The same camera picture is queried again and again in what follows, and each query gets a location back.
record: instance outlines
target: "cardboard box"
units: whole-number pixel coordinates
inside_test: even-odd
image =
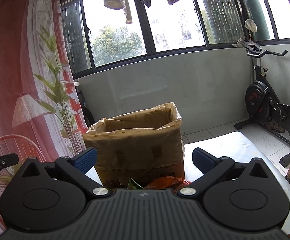
[[[132,178],[146,186],[168,175],[184,179],[181,121],[175,104],[168,103],[92,125],[83,138],[97,150],[95,169],[103,185],[126,187]]]
[[[106,188],[125,188],[128,184],[127,178],[133,178],[142,187],[154,179],[165,176],[185,178],[184,162],[151,169],[149,172],[146,170],[127,170],[124,177],[121,176],[121,172],[121,170],[98,170],[97,174]]]

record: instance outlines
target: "logo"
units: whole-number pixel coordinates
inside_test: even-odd
[[[141,197],[147,197],[148,195],[149,195],[149,194],[146,193],[146,192],[143,192],[143,193],[140,194]]]

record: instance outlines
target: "curtain with plant print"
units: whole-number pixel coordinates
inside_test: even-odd
[[[85,149],[60,12],[60,0],[0,0],[0,156],[20,159],[1,171],[0,196],[29,156],[52,162]]]

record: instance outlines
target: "tiled floor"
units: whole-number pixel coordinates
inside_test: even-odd
[[[183,142],[184,144],[199,142],[237,131],[234,125],[240,121],[242,120],[218,127],[213,127],[196,133],[183,135]],[[269,160],[276,166],[276,168],[281,172],[281,174],[283,174],[283,176],[287,174],[289,166],[284,168],[279,164],[279,160],[281,157],[290,153],[290,146],[256,124],[247,125],[239,131],[243,133],[264,155],[269,158]],[[287,132],[282,135],[290,140]]]

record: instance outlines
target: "orange package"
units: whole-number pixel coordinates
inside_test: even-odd
[[[177,190],[189,185],[191,182],[186,179],[176,178],[173,176],[166,176],[159,179],[154,179],[149,183],[146,189],[161,189],[161,188],[172,188],[174,194],[177,193]]]

